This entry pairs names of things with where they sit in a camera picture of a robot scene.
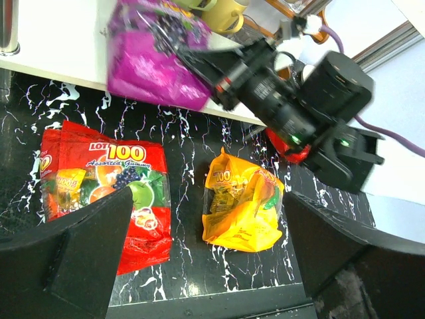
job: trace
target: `fruit image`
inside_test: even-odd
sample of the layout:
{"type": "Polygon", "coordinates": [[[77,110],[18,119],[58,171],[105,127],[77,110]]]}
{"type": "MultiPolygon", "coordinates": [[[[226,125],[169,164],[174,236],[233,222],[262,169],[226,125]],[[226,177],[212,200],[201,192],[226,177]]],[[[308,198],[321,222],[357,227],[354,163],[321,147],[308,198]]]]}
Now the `fruit image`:
{"type": "Polygon", "coordinates": [[[100,186],[98,188],[95,188],[90,194],[90,204],[97,201],[98,199],[101,199],[102,197],[107,196],[113,191],[115,191],[115,189],[109,186],[100,186]]]}
{"type": "Polygon", "coordinates": [[[128,186],[133,193],[133,206],[135,209],[152,206],[154,194],[148,183],[133,181],[128,186]]]}
{"type": "MultiPolygon", "coordinates": [[[[106,156],[99,158],[99,161],[106,161],[106,156]]],[[[116,183],[117,175],[122,172],[122,167],[115,166],[96,166],[96,177],[100,185],[111,186],[116,183]]]]}
{"type": "Polygon", "coordinates": [[[112,185],[114,189],[124,188],[128,183],[139,181],[140,176],[137,174],[134,166],[130,166],[116,176],[116,182],[112,185]]]}
{"type": "Polygon", "coordinates": [[[144,207],[135,211],[131,217],[135,219],[136,226],[146,229],[147,231],[152,231],[158,226],[158,220],[150,208],[144,207]]]}
{"type": "Polygon", "coordinates": [[[172,15],[161,15],[151,29],[155,38],[155,49],[171,56],[180,45],[187,44],[187,30],[183,22],[172,15]]]}

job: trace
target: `white shelf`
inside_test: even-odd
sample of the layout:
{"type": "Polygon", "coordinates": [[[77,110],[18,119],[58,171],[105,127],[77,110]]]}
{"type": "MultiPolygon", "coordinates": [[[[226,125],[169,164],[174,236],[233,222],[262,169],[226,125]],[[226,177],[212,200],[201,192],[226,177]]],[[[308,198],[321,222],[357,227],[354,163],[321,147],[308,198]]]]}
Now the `white shelf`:
{"type": "MultiPolygon", "coordinates": [[[[51,78],[96,90],[106,90],[106,24],[116,0],[20,0],[18,40],[21,51],[0,56],[0,67],[51,78]]],[[[225,49],[237,44],[213,34],[209,47],[225,49]]],[[[303,41],[286,41],[282,50],[295,57],[303,41]]],[[[280,55],[279,68],[290,63],[280,55]]],[[[262,124],[243,104],[225,112],[209,100],[204,113],[262,124]]]]}

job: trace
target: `gummy candy package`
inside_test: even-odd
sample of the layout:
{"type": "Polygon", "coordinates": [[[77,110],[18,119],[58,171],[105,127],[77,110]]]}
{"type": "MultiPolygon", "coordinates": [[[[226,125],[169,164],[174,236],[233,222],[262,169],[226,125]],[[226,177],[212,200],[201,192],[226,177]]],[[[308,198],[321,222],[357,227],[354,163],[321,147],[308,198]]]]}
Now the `gummy candy package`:
{"type": "Polygon", "coordinates": [[[40,152],[40,179],[42,204],[51,218],[58,215],[58,206],[54,198],[56,191],[56,173],[59,167],[60,130],[51,128],[44,131],[40,152]]]}
{"type": "Polygon", "coordinates": [[[269,171],[221,149],[205,182],[203,240],[250,253],[272,248],[282,236],[283,194],[284,185],[269,171]]]}
{"type": "Polygon", "coordinates": [[[65,121],[57,167],[50,178],[54,185],[42,189],[49,221],[128,186],[133,193],[133,213],[118,274],[168,261],[171,212],[161,145],[113,140],[65,121]]]}
{"type": "Polygon", "coordinates": [[[210,90],[175,52],[206,50],[211,32],[168,0],[119,0],[108,23],[108,91],[199,111],[210,90]]]}

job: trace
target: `green light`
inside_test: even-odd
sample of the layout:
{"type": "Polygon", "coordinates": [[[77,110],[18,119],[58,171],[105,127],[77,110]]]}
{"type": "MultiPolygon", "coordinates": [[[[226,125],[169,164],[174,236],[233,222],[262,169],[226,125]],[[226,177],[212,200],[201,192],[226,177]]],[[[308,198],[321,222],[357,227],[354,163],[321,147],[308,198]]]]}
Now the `green light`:
{"type": "Polygon", "coordinates": [[[301,140],[299,140],[299,138],[297,138],[295,135],[291,136],[291,139],[296,143],[299,144],[301,143],[301,140]]]}

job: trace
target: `black marble surface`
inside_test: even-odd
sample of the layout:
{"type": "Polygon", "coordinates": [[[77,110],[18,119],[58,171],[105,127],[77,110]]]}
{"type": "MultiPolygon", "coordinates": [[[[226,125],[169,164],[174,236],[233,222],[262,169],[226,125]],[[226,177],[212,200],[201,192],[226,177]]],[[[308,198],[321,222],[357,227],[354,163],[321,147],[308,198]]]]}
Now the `black marble surface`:
{"type": "Polygon", "coordinates": [[[8,103],[0,106],[0,235],[45,222],[38,172],[44,129],[59,128],[68,119],[117,139],[163,144],[171,185],[171,260],[118,276],[110,306],[301,282],[285,217],[280,221],[284,235],[268,251],[242,253],[202,241],[205,177],[222,146],[269,169],[284,182],[286,191],[297,190],[375,226],[364,195],[332,189],[306,169],[288,166],[262,135],[242,143],[245,125],[241,122],[142,104],[24,74],[17,74],[14,82],[8,103]]]}

